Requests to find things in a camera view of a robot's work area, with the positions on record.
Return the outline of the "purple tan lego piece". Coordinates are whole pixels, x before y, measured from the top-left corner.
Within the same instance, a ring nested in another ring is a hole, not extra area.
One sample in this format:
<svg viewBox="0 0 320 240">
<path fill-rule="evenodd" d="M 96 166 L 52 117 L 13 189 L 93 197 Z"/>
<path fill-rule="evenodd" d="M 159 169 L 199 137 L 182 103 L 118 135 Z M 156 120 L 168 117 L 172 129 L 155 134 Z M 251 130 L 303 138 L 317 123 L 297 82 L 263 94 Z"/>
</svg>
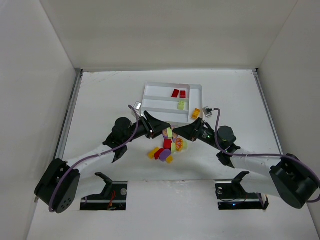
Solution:
<svg viewBox="0 0 320 240">
<path fill-rule="evenodd" d="M 162 131 L 162 136 L 164 139 L 171 139 L 175 141 L 178 138 L 178 135 L 173 132 L 173 129 L 171 127 L 166 128 Z"/>
</svg>

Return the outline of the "yellow striped lego brick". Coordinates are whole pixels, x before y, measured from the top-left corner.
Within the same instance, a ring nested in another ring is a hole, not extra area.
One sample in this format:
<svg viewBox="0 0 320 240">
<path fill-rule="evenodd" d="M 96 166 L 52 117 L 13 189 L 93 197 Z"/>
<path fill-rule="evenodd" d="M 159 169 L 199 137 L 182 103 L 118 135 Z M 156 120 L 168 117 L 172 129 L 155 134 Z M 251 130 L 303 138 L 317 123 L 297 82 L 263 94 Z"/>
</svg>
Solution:
<svg viewBox="0 0 320 240">
<path fill-rule="evenodd" d="M 201 113 L 201 110 L 198 108 L 195 108 L 191 115 L 191 118 L 196 120 L 199 117 L 200 113 Z"/>
</svg>

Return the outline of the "light green lego piece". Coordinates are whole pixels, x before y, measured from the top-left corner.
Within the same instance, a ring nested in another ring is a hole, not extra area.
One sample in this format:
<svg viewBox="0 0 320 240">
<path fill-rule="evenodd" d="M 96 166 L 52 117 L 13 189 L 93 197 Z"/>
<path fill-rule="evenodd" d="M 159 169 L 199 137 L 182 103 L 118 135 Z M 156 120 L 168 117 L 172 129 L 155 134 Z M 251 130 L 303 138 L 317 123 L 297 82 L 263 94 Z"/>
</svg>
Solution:
<svg viewBox="0 0 320 240">
<path fill-rule="evenodd" d="M 183 111 L 185 109 L 185 102 L 184 101 L 179 101 L 177 109 L 180 110 L 180 111 Z"/>
</svg>

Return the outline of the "dark red lego brick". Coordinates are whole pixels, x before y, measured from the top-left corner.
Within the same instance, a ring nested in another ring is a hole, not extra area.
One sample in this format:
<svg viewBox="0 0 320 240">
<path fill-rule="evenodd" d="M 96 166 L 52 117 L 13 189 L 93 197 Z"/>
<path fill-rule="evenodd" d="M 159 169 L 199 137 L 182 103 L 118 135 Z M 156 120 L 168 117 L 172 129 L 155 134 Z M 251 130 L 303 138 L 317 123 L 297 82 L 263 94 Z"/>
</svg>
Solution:
<svg viewBox="0 0 320 240">
<path fill-rule="evenodd" d="M 164 148 L 160 148 L 155 154 L 154 158 L 157 160 L 160 157 L 160 154 L 164 151 Z"/>
</svg>

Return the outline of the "small orange lego piece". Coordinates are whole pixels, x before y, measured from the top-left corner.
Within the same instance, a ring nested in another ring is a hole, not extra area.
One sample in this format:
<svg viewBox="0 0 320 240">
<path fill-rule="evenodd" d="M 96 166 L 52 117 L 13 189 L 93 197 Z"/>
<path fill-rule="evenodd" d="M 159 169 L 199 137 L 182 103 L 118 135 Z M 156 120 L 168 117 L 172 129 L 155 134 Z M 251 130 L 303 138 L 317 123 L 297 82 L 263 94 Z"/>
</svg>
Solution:
<svg viewBox="0 0 320 240">
<path fill-rule="evenodd" d="M 168 163 L 168 164 L 170 164 L 170 163 L 172 163 L 173 162 L 173 156 L 172 155 L 170 155 L 170 156 L 168 156 L 167 158 L 166 158 L 166 162 Z"/>
</svg>

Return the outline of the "small red lego brick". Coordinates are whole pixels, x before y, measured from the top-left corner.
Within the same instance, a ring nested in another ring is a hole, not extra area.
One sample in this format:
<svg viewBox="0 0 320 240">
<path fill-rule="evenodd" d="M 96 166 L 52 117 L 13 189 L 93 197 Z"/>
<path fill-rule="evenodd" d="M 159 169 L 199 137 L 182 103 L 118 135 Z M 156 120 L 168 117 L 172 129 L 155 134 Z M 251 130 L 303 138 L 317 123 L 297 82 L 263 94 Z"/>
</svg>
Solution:
<svg viewBox="0 0 320 240">
<path fill-rule="evenodd" d="M 179 92 L 179 97 L 180 97 L 181 99 L 185 99 L 185 98 L 187 97 L 186 91 L 185 91 L 185 90 L 181 90 L 181 91 Z"/>
</svg>

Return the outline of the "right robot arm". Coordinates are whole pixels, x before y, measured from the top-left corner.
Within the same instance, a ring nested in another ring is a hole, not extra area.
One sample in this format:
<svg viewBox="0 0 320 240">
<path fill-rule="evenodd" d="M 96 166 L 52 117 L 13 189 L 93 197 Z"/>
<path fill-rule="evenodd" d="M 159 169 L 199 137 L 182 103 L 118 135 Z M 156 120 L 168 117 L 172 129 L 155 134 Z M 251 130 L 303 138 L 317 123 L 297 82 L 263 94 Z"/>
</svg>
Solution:
<svg viewBox="0 0 320 240">
<path fill-rule="evenodd" d="M 289 206 L 301 209 L 311 203 L 320 188 L 319 178 L 294 155 L 251 153 L 235 144 L 237 138 L 229 126 L 212 129 L 202 118 L 173 132 L 188 141 L 200 140 L 219 150 L 220 163 L 247 174 L 239 185 L 247 193 L 261 193 L 281 198 Z"/>
</svg>

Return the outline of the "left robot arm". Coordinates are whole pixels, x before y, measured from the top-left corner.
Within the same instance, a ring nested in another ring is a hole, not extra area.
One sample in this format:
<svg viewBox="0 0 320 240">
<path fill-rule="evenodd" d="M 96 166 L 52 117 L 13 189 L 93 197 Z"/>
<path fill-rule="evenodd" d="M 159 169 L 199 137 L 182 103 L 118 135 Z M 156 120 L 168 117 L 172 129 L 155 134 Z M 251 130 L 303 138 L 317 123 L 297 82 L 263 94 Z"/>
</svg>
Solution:
<svg viewBox="0 0 320 240">
<path fill-rule="evenodd" d="M 34 194 L 48 206 L 51 213 L 63 213 L 77 198 L 94 194 L 91 184 L 102 179 L 101 192 L 109 192 L 112 180 L 100 171 L 103 165 L 113 164 L 121 159 L 128 150 L 128 144 L 138 138 L 155 139 L 171 125 L 151 116 L 147 111 L 142 115 L 133 111 L 136 122 L 120 117 L 106 140 L 96 149 L 73 159 L 51 161 Z"/>
</svg>

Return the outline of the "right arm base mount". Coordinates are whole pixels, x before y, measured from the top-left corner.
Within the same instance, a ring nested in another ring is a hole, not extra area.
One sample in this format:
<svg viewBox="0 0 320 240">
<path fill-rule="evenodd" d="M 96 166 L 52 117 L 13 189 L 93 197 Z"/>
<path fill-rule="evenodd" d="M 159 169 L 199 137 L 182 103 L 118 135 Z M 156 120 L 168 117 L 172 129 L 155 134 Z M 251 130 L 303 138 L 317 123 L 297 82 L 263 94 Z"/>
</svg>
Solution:
<svg viewBox="0 0 320 240">
<path fill-rule="evenodd" d="M 246 192 L 241 183 L 249 175 L 242 171 L 233 179 L 222 179 L 215 182 L 217 207 L 220 211 L 263 210 L 269 207 L 269 199 L 265 194 Z"/>
</svg>

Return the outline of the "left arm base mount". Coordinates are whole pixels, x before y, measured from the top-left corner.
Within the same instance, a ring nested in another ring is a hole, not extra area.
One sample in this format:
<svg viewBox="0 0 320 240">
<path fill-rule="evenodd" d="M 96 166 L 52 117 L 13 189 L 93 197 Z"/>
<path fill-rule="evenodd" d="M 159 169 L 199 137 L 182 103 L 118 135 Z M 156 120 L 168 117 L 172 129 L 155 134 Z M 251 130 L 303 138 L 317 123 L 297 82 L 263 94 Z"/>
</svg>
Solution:
<svg viewBox="0 0 320 240">
<path fill-rule="evenodd" d="M 95 175 L 102 179 L 103 189 L 96 194 L 83 197 L 80 211 L 125 211 L 127 208 L 127 181 L 113 181 L 101 172 Z"/>
</svg>

